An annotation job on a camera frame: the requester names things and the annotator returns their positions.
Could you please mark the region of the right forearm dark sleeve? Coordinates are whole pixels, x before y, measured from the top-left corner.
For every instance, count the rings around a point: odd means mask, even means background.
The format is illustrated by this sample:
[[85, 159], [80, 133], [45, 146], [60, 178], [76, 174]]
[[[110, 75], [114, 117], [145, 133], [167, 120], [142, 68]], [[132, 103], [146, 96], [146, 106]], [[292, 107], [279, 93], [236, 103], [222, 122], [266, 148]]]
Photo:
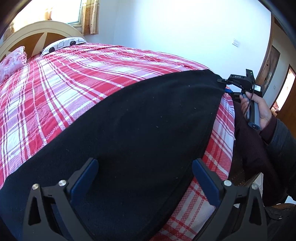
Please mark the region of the right forearm dark sleeve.
[[274, 116], [261, 132], [269, 164], [264, 172], [263, 203], [274, 206], [288, 196], [295, 200], [295, 138]]

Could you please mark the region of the person's right hand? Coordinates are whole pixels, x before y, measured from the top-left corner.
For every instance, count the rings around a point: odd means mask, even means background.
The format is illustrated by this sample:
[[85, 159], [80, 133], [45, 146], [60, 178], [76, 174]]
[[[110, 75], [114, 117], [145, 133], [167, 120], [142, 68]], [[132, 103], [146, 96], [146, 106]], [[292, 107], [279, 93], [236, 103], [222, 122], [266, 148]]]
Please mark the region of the person's right hand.
[[273, 116], [266, 101], [255, 93], [245, 92], [245, 95], [246, 97], [243, 97], [242, 95], [239, 96], [241, 100], [240, 105], [243, 114], [245, 115], [245, 112], [247, 112], [250, 100], [253, 100], [255, 103], [257, 103], [259, 110], [260, 127], [261, 130], [264, 130], [270, 123]]

